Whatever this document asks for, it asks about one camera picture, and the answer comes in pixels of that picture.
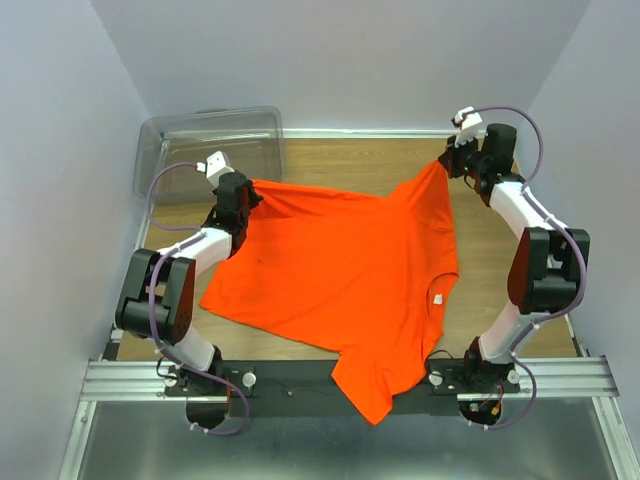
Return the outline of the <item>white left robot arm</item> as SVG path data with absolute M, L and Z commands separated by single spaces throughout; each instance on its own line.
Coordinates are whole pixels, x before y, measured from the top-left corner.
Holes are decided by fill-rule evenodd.
M 194 234 L 160 250 L 140 248 L 129 262 L 115 310 L 116 326 L 154 342 L 160 354 L 187 375 L 201 395 L 220 385 L 243 391 L 223 377 L 220 349 L 203 339 L 192 325 L 196 278 L 232 258 L 247 238 L 251 211 L 262 197 L 244 174 L 218 177 L 216 204 Z

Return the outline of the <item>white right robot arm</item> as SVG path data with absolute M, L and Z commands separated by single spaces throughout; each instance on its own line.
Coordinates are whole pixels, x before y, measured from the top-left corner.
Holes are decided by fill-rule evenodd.
M 449 137 L 438 158 L 448 176 L 464 179 L 519 240 L 505 307 L 445 373 L 459 392 L 488 391 L 513 381 L 514 361 L 534 331 L 566 315 L 584 296 L 589 234 L 557 220 L 514 172 L 516 140 L 514 127 L 493 123 L 482 140 L 464 132 Z

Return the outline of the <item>orange t shirt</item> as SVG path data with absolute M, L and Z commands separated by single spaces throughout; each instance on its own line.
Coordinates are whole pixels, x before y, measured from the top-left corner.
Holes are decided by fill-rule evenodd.
M 380 197 L 255 182 L 247 238 L 200 305 L 338 354 L 332 378 L 371 425 L 415 387 L 458 280 L 445 169 L 426 165 Z

